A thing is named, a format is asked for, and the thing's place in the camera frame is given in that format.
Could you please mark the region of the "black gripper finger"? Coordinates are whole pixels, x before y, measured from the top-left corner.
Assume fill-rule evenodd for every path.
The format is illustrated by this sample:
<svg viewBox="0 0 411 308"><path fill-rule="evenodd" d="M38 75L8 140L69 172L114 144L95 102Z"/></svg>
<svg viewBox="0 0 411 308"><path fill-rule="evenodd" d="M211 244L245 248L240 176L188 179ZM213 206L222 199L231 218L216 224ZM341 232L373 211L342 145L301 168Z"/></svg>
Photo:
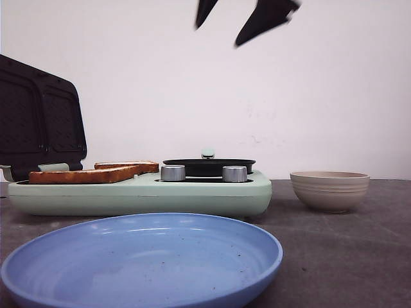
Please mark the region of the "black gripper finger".
<svg viewBox="0 0 411 308"><path fill-rule="evenodd" d="M235 40L235 46L240 47L258 35L286 24L289 15L296 12L301 4L292 0L258 0L256 7Z"/></svg>
<svg viewBox="0 0 411 308"><path fill-rule="evenodd" d="M199 0L197 15L195 19L195 27L199 29L201 25L205 22L211 10L214 8L218 1L217 0Z"/></svg>

